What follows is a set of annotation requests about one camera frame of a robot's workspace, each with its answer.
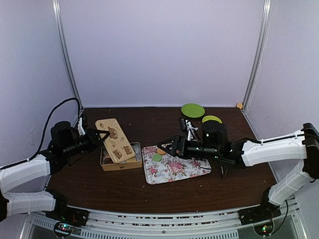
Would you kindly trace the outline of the silver metal tin lid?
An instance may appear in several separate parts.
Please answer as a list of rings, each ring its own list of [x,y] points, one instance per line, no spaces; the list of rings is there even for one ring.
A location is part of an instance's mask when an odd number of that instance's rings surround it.
[[[104,147],[115,164],[135,157],[136,153],[115,118],[100,119],[95,122],[97,130],[108,131]]]

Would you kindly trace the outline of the floral rectangular tray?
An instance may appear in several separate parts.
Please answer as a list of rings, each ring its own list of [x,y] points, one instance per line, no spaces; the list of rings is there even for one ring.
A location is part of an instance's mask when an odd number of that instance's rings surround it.
[[[142,149],[145,178],[150,185],[189,179],[211,172],[211,166],[206,159],[181,159],[165,154],[160,162],[155,162],[152,156],[157,153],[157,148],[147,146]]]

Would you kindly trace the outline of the beige cookie tin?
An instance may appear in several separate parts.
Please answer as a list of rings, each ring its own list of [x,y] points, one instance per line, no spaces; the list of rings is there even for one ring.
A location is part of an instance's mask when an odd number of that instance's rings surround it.
[[[100,165],[102,169],[104,171],[118,171],[118,170],[141,168],[143,164],[141,145],[139,142],[132,142],[131,145],[136,154],[135,157],[132,157],[121,163],[114,163],[112,159],[110,158],[107,150],[103,146],[101,148],[101,158],[100,158]]]

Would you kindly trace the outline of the metal tongs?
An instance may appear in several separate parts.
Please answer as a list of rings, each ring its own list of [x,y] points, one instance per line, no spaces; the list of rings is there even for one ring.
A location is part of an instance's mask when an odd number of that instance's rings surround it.
[[[221,178],[224,180],[228,175],[228,170],[231,164],[228,162],[218,162],[218,165],[220,168]]]

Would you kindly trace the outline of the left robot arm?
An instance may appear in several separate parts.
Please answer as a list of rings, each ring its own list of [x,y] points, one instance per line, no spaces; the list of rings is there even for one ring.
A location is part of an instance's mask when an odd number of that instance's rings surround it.
[[[69,164],[69,159],[78,154],[92,152],[110,135],[107,130],[77,128],[68,121],[60,121],[50,130],[51,141],[46,150],[34,156],[9,164],[0,169],[0,219],[9,216],[46,211],[49,216],[61,221],[73,218],[67,206],[67,198],[55,190],[38,193],[16,193],[9,191],[34,179],[60,172]]]

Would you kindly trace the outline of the tan biscuit cookie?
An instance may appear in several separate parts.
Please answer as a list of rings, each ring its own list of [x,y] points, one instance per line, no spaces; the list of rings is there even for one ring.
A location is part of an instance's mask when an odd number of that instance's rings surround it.
[[[160,155],[165,155],[166,152],[160,148],[157,148],[157,153],[160,154]]]

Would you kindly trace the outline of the green cookie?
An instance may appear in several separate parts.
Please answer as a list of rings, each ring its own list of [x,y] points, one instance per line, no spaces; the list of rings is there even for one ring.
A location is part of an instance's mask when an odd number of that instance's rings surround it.
[[[153,161],[160,162],[162,160],[162,155],[156,153],[152,156]]]

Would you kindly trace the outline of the green plate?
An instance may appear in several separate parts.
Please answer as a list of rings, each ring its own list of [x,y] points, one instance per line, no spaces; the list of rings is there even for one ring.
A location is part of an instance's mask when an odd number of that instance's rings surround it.
[[[181,112],[189,118],[200,118],[205,114],[205,109],[199,104],[188,103],[181,107]]]

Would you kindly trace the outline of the green bowl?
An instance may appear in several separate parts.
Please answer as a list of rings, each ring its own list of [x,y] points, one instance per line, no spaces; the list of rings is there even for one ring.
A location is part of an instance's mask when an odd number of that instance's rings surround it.
[[[213,116],[213,115],[204,116],[204,117],[202,118],[202,123],[204,123],[204,122],[206,122],[206,121],[209,121],[209,120],[213,120],[213,121],[222,123],[222,120],[221,120],[219,117]]]

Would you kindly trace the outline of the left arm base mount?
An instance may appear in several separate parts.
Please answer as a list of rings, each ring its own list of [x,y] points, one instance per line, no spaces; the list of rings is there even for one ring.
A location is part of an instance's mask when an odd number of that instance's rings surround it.
[[[45,212],[45,216],[57,221],[62,221],[72,226],[86,226],[89,212],[68,206],[68,199],[56,190],[47,190],[55,199],[55,207],[52,211]]]

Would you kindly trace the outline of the left aluminium frame post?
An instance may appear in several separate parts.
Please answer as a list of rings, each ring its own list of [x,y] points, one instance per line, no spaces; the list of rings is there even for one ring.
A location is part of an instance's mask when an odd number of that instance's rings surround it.
[[[80,99],[79,91],[75,82],[75,77],[71,65],[71,59],[69,56],[68,52],[68,47],[67,47],[67,41],[66,41],[66,36],[65,36],[65,31],[64,31],[64,26],[63,26],[63,19],[62,19],[62,13],[61,13],[61,5],[59,0],[53,0],[52,1],[52,7],[53,7],[53,14],[57,26],[57,31],[59,35],[59,41],[60,41],[60,46],[62,50],[62,55],[63,55],[63,61],[65,65],[65,69],[67,72],[68,80],[71,86],[71,90],[73,93],[73,96],[79,101],[80,103],[80,109],[83,109],[82,101]]]

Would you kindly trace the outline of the aluminium frame post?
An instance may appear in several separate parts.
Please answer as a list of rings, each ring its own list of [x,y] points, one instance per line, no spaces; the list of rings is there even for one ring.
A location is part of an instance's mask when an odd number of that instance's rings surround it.
[[[63,26],[63,19],[62,19],[62,13],[61,13],[61,5],[59,0],[53,0],[52,1],[52,7],[53,7],[53,14],[57,26],[57,31],[59,35],[59,41],[60,41],[60,46],[62,50],[62,55],[63,55],[63,61],[65,65],[65,69],[67,72],[68,80],[71,86],[71,90],[73,93],[73,96],[79,101],[80,103],[80,109],[83,109],[82,101],[80,99],[79,91],[75,82],[75,77],[71,65],[71,59],[69,56],[68,52],[68,47],[67,47],[67,41],[66,41],[66,36],[65,36],[65,31],[64,31],[64,26]]]
[[[267,44],[269,24],[270,24],[270,18],[271,18],[271,8],[272,8],[272,1],[265,0],[263,5],[263,10],[262,10],[260,31],[259,31],[255,56],[253,60],[253,65],[252,65],[246,93],[243,100],[242,111],[245,114],[247,114],[249,111],[249,106],[251,105],[254,92],[257,86],[258,77],[261,70],[261,60],[262,60],[263,52]]]

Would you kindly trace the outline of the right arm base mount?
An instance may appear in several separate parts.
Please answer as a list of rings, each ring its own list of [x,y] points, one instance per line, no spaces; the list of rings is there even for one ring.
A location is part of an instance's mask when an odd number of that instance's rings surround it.
[[[269,202],[266,195],[262,196],[259,206],[241,209],[238,211],[241,225],[254,224],[262,221],[270,221],[281,215],[280,206]]]

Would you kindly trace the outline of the front aluminium rail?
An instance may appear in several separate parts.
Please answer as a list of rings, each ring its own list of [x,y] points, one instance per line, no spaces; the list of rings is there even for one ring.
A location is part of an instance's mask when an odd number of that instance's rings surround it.
[[[65,239],[270,239],[308,238],[296,203],[268,221],[242,224],[238,209],[182,214],[133,214],[91,210],[85,226]]]

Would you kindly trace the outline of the right aluminium frame post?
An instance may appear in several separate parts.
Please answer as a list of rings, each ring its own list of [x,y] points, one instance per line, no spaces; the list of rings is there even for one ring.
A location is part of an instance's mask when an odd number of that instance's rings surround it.
[[[243,100],[242,111],[245,114],[247,114],[249,111],[249,106],[251,105],[254,92],[257,86],[258,77],[261,70],[261,60],[262,60],[263,52],[267,44],[269,24],[270,24],[270,18],[271,18],[271,8],[272,8],[272,1],[265,0],[263,5],[263,10],[262,10],[260,31],[259,31],[255,56],[253,60],[253,65],[252,65],[246,93]]]

